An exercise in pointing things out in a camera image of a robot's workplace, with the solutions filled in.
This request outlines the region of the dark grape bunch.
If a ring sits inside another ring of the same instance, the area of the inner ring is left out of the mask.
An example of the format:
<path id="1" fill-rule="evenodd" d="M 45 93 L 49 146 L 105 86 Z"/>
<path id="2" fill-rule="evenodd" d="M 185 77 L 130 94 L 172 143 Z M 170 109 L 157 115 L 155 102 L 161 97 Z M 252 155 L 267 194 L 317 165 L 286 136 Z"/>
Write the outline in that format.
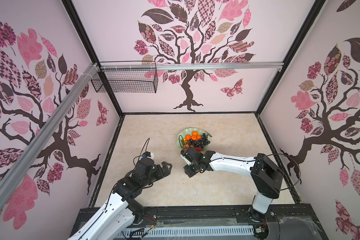
<path id="1" fill-rule="evenodd" d="M 212 138 L 212 136 L 207 133 L 207 132 L 199 132 L 199 135 L 202 136 L 201 139 L 197 139 L 196 141 L 194 140 L 189 140 L 186 141 L 186 143 L 190 146 L 190 147 L 194 147 L 194 148 L 204 148 L 205 146 L 209 145 L 211 143 L 210 138 Z"/>

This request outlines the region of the green scalloped fruit bowl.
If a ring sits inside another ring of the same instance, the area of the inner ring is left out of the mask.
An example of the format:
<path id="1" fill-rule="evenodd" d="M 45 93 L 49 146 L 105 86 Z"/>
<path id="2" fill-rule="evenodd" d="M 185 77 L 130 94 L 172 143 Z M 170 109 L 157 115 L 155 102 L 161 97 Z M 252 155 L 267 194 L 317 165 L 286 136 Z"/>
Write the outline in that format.
<path id="1" fill-rule="evenodd" d="M 187 128 L 178 134 L 176 144 L 181 149 L 192 147 L 197 151 L 202 151 L 210 145 L 212 137 L 207 131 L 198 128 Z"/>

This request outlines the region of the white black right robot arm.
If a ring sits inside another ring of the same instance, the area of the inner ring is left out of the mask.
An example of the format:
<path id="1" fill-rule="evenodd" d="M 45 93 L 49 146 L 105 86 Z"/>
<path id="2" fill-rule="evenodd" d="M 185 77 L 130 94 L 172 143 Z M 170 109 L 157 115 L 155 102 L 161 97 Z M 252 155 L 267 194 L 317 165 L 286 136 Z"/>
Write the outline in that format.
<path id="1" fill-rule="evenodd" d="M 186 175 L 191 178 L 206 171 L 226 171 L 249 177 L 257 187 L 252 206 L 245 215 L 253 222 L 265 222 L 273 200 L 278 199 L 284 179 L 282 170 L 269 156 L 259 153 L 255 157 L 227 156 L 214 151 L 198 152 L 194 148 L 181 150 Z"/>

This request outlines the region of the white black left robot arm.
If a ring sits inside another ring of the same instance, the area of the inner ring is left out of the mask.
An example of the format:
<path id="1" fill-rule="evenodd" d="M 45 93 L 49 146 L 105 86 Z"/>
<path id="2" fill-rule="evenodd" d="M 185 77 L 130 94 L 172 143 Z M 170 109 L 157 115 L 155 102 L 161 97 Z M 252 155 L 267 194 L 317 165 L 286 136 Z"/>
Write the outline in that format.
<path id="1" fill-rule="evenodd" d="M 135 219 L 142 220 L 144 207 L 135 198 L 154 182 L 171 174 L 172 164 L 140 159 L 133 170 L 120 179 L 111 190 L 106 202 L 85 223 L 71 240 L 113 240 Z"/>

